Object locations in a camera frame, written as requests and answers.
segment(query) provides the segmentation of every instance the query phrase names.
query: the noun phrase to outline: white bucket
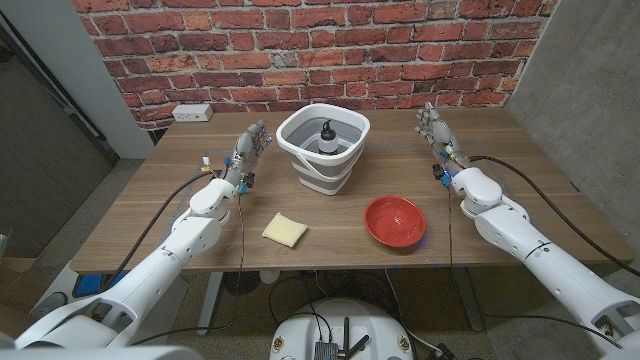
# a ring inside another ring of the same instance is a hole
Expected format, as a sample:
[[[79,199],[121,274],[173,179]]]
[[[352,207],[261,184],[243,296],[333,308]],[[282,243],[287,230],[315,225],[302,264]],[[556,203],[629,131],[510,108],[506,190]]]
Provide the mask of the white bucket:
[[[331,120],[338,137],[337,155],[320,155],[322,124]],[[276,138],[289,152],[300,182],[316,191],[335,195],[347,182],[351,169],[364,150],[369,120],[355,111],[326,104],[307,105],[285,120]]]

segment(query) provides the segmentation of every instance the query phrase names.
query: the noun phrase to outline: yellow sponge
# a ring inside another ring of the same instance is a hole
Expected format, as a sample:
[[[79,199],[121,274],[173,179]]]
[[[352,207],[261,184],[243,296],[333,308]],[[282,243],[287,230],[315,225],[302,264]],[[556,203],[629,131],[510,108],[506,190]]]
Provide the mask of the yellow sponge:
[[[267,228],[262,232],[262,236],[282,245],[293,247],[308,228],[305,224],[291,221],[280,213],[277,213],[269,225],[267,225]]]

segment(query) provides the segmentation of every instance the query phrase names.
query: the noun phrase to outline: red bowl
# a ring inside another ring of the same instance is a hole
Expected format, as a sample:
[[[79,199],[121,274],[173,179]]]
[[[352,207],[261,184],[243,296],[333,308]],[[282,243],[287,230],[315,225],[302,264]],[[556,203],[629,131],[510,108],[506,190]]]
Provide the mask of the red bowl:
[[[364,224],[373,237],[392,247],[411,246],[420,241],[427,230],[420,208],[394,195],[371,201],[364,210]]]

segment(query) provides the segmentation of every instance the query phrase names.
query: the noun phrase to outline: brick wall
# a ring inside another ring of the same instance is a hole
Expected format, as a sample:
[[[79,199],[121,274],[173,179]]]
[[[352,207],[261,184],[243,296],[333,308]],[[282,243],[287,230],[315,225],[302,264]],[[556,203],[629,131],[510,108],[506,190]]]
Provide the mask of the brick wall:
[[[72,0],[143,129],[215,112],[502,106],[557,0]]]

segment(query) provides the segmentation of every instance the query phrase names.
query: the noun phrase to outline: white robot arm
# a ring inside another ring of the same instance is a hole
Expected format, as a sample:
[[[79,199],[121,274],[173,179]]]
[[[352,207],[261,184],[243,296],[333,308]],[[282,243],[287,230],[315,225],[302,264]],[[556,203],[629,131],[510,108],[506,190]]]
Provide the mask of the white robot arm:
[[[418,112],[425,137],[444,167],[434,166],[436,178],[464,196],[463,213],[489,243],[520,260],[569,312],[622,348],[640,348],[640,299],[602,280],[586,266],[554,244],[529,222],[524,208],[502,194],[500,185],[480,169],[470,167],[455,137],[437,111],[427,104]],[[603,355],[620,349],[588,332]]]
[[[210,249],[229,220],[237,197],[253,186],[251,172],[271,142],[264,122],[240,135],[226,169],[190,201],[171,235],[111,289],[58,308],[25,331],[17,349],[31,345],[117,348],[131,342],[142,320],[182,269]]]

